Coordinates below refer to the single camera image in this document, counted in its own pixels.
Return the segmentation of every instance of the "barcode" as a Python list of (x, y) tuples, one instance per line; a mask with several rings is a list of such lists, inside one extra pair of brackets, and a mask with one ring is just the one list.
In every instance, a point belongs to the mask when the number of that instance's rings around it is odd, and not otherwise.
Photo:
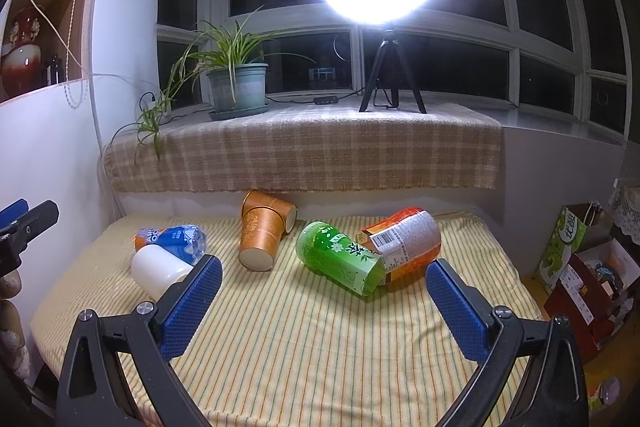
[(377, 233), (376, 235), (372, 235), (371, 236), (371, 240), (373, 242), (374, 245), (376, 245), (376, 247), (380, 248), (380, 247), (384, 247), (385, 245), (388, 245), (389, 243), (396, 243), (398, 240), (396, 239), (396, 236), (387, 231), (387, 232), (381, 232), (381, 233)]

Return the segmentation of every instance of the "plant pot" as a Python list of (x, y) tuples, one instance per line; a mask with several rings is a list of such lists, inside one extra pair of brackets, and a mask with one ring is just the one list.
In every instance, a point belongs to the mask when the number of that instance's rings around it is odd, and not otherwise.
[(213, 70), (207, 76), (211, 84), (216, 112), (243, 110), (264, 105), (267, 64), (236, 66), (236, 101), (231, 94), (228, 70)]

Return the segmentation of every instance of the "screw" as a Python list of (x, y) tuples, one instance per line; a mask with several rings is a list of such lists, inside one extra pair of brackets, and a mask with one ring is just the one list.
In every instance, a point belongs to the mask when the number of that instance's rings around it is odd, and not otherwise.
[(149, 302), (149, 301), (144, 301), (144, 302), (140, 302), (140, 304), (138, 304), (136, 306), (136, 311), (140, 314), (140, 315), (146, 315), (151, 313), (154, 310), (154, 304), (153, 302)]
[(510, 319), (511, 315), (513, 315), (513, 312), (507, 306), (496, 306), (494, 311), (501, 319)]
[(91, 317), (94, 316), (94, 311), (93, 310), (82, 310), (79, 314), (78, 314), (78, 320), (80, 322), (87, 322), (87, 320), (89, 320)]
[(556, 322), (558, 324), (560, 324), (561, 326), (566, 326), (569, 324), (569, 317), (567, 317), (564, 314), (560, 314), (558, 316), (556, 316)]

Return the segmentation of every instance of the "light stand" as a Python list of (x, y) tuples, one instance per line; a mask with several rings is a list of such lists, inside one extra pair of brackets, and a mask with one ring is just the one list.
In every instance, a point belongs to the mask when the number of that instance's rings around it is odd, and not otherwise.
[[(398, 41), (398, 35), (396, 35), (396, 31), (393, 26), (388, 26), (385, 29), (385, 35), (382, 37), (382, 42), (380, 42), (380, 47), (376, 52), (376, 58), (373, 61), (373, 69), (371, 70), (371, 74), (369, 75), (369, 80), (367, 81), (367, 86), (364, 91), (364, 95), (362, 96), (362, 103), (360, 104), (360, 112), (365, 112), (367, 107), (369, 107), (369, 100), (371, 99), (371, 94), (373, 93), (373, 89), (378, 84), (378, 75), (380, 74), (380, 68), (382, 66), (382, 62), (385, 59), (386, 52), (391, 51), (391, 49), (396, 51), (398, 54), (398, 58), (400, 59), (400, 65), (402, 70), (404, 71), (404, 76), (406, 77), (407, 82), (409, 83), (409, 87), (414, 92), (415, 103), (418, 105), (418, 109), (422, 114), (426, 114), (427, 110), (424, 108), (424, 102), (422, 101), (422, 95), (420, 94), (420, 90), (418, 90), (418, 86), (415, 84), (415, 79), (411, 71), (411, 67), (409, 66), (409, 61), (404, 54), (404, 49), (400, 45)], [(391, 85), (391, 106), (390, 107), (399, 107), (399, 90), (398, 90), (398, 81), (393, 79), (393, 85)]]

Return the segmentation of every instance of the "paper cup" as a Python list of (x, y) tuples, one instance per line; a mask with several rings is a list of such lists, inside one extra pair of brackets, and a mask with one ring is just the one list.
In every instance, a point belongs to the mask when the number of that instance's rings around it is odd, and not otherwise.
[(131, 276), (158, 301), (169, 286), (187, 277), (193, 266), (158, 245), (140, 248), (131, 261)]
[(273, 268), (284, 220), (275, 210), (256, 206), (242, 218), (242, 235), (238, 260), (249, 270), (265, 272)]
[(275, 210), (284, 221), (284, 231), (286, 233), (291, 232), (293, 225), (296, 223), (296, 218), (298, 217), (298, 209), (294, 204), (279, 200), (278, 198), (268, 194), (263, 194), (262, 192), (258, 192), (258, 190), (251, 190), (244, 197), (244, 201), (242, 202), (241, 217), (244, 217), (244, 214), (249, 210), (258, 206), (266, 206), (271, 210)]

